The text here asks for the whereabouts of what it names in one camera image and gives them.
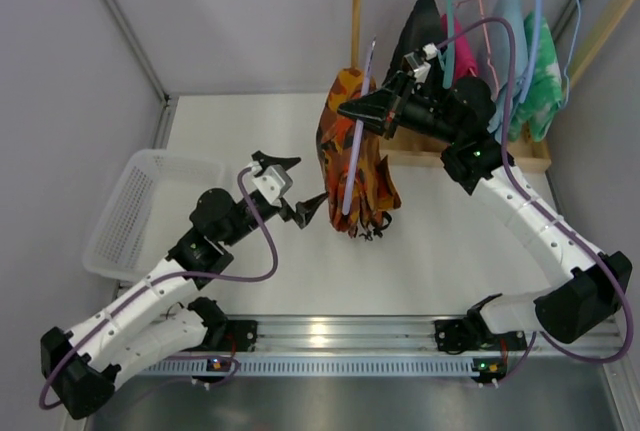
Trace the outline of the lilac plastic hanger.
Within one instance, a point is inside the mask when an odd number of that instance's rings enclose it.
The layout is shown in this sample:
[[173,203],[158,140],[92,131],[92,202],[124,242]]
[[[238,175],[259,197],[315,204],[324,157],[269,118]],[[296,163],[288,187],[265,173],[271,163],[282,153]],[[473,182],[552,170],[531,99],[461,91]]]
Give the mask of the lilac plastic hanger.
[[[373,55],[375,52],[377,37],[374,36],[370,46],[368,48],[368,52],[365,60],[365,69],[364,69],[364,77],[361,86],[361,96],[365,96],[369,92],[370,81],[371,81],[371,63],[373,60]],[[345,193],[342,203],[341,212],[344,216],[348,216],[351,211],[351,204],[353,201],[353,191],[355,187],[355,177],[357,172],[357,165],[359,159],[359,153],[361,148],[362,135],[364,131],[364,123],[361,120],[357,120],[355,122],[354,127],[354,135],[353,135],[353,143],[352,150],[350,154],[349,160],[349,168],[345,183]]]

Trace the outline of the orange camouflage trousers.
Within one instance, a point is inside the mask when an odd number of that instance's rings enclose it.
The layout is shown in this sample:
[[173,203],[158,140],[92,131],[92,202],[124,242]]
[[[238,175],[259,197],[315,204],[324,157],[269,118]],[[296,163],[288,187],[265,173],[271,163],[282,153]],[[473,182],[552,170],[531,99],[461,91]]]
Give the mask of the orange camouflage trousers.
[[346,191],[355,122],[339,115],[338,108],[360,97],[364,77],[357,67],[337,73],[320,115],[315,145],[328,193],[329,223],[337,232],[371,241],[383,236],[392,222],[391,212],[402,202],[388,159],[380,153],[380,139],[367,130],[362,133],[353,190]]

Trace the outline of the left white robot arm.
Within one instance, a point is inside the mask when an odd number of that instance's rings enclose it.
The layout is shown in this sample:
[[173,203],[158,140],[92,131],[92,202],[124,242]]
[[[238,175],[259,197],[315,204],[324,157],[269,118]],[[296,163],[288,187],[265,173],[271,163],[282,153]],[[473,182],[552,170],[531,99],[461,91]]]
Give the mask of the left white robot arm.
[[[216,301],[199,296],[214,280],[259,283],[271,278],[279,256],[266,223],[273,217],[305,228],[326,201],[320,193],[290,205],[288,172],[300,158],[252,154],[237,183],[241,199],[223,188],[198,198],[188,231],[128,291],[85,321],[53,327],[40,339],[39,397],[43,410],[63,407],[74,420],[100,410],[129,379],[156,363],[224,338],[228,318]],[[260,230],[270,249],[270,269],[259,276],[226,274],[229,247]]]

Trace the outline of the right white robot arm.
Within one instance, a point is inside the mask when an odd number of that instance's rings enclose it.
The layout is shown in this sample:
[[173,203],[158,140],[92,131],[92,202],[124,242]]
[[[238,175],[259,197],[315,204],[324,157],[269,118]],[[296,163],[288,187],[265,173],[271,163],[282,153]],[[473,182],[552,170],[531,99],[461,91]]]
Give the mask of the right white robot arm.
[[581,238],[531,189],[514,158],[485,129],[494,109],[480,78],[463,77],[450,90],[438,91],[399,72],[380,89],[341,104],[338,112],[383,138],[406,128],[445,142],[446,173],[494,212],[547,281],[539,291],[494,294],[473,312],[493,335],[543,332],[571,344],[623,306],[632,264],[624,253],[606,254]]

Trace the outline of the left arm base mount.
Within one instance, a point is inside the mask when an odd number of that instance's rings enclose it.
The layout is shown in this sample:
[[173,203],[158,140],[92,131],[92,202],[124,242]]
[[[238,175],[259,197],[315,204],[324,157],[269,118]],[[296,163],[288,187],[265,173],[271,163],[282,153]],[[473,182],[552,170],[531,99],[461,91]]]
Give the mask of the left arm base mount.
[[258,322],[250,319],[230,319],[223,330],[206,336],[198,346],[185,349],[193,352],[250,352],[255,348]]

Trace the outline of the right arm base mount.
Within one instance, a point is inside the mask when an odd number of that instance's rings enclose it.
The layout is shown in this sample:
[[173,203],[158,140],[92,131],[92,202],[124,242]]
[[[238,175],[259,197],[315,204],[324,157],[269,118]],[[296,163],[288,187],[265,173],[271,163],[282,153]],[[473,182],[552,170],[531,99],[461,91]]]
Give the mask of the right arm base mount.
[[496,345],[484,323],[469,317],[436,320],[434,329],[438,350],[447,354],[490,350]]

